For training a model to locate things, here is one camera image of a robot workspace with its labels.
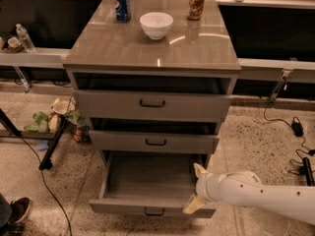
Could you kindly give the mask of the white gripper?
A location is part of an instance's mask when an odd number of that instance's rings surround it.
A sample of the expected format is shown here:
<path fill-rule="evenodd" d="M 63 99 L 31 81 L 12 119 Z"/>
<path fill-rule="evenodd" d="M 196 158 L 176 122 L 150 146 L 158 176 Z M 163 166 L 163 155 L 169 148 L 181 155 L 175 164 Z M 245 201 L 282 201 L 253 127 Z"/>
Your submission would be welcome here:
<path fill-rule="evenodd" d="M 219 185 L 225 178 L 224 174 L 213 174 L 200 164 L 194 163 L 195 175 L 198 178 L 196 183 L 196 194 L 193 194 L 187 205 L 184 207 L 185 214 L 192 214 L 201 209 L 209 202 L 216 202 L 221 199 Z"/>

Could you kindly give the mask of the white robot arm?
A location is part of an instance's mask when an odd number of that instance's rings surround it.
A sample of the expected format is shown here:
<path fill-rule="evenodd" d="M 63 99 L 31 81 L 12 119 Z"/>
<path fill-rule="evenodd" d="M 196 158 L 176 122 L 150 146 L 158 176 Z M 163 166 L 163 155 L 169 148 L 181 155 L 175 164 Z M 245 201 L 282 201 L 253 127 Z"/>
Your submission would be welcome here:
<path fill-rule="evenodd" d="M 212 202 L 225 202 L 235 207 L 259 207 L 274 213 L 315 224 L 314 186 L 263 185 L 251 171 L 214 174 L 198 163 L 196 193 L 183 212 L 193 214 Z"/>

